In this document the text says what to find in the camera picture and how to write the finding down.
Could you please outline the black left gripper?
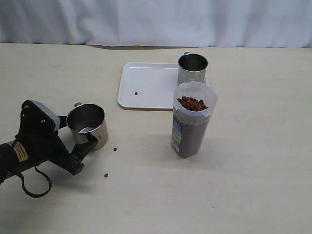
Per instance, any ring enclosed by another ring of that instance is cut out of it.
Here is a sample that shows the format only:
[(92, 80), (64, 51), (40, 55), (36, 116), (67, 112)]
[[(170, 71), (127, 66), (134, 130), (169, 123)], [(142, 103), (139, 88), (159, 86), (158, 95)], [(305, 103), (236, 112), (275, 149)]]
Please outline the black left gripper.
[(98, 139), (86, 134), (86, 142), (74, 145), (70, 153), (61, 139), (59, 129), (67, 126), (67, 116), (56, 116), (55, 131), (49, 129), (50, 120), (40, 123), (40, 120), (20, 115), (19, 132), (15, 143), (21, 143), (25, 148), (28, 159), (13, 166), (13, 174), (17, 175), (30, 168), (50, 161), (68, 171), (72, 175), (80, 173), (84, 167), (81, 163), (85, 156), (95, 149)]

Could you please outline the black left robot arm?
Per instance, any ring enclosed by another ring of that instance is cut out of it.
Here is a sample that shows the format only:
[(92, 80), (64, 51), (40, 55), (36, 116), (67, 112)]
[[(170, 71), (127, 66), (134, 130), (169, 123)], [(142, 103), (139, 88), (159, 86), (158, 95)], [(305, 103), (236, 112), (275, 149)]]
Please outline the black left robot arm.
[(84, 157), (98, 140), (87, 134), (87, 142), (69, 152), (52, 120), (20, 117), (19, 132), (12, 142), (0, 145), (0, 181), (50, 161), (72, 175), (82, 171)]

